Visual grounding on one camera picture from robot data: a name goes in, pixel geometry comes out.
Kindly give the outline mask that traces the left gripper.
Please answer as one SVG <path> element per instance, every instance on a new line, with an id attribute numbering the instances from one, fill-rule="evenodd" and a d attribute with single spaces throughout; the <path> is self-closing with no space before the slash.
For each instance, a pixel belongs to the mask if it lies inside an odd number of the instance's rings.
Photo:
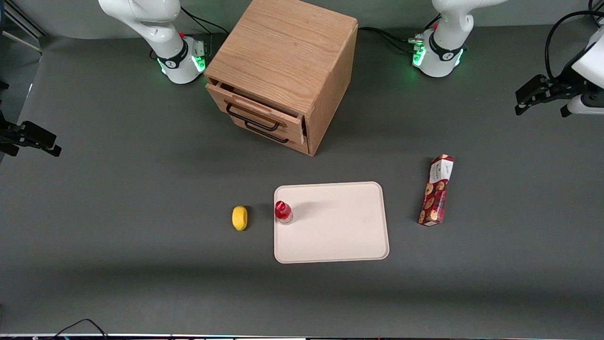
<path id="1" fill-rule="evenodd" d="M 535 75 L 526 84 L 515 91 L 516 116 L 522 115 L 531 106 L 543 103 L 547 99 L 568 102 L 560 108 L 563 118 L 571 115 L 604 114 L 604 90 L 588 80 L 576 85 L 550 86 L 545 75 Z"/>

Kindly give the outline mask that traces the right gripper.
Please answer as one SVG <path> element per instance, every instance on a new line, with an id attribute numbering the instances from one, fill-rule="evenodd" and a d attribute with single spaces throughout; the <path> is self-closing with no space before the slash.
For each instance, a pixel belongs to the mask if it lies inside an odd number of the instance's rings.
<path id="1" fill-rule="evenodd" d="M 15 157 L 19 146 L 40 149 L 53 157 L 59 157 L 62 148 L 56 144 L 57 136 L 39 125 L 24 121 L 22 124 L 9 122 L 0 110 L 0 152 Z"/>

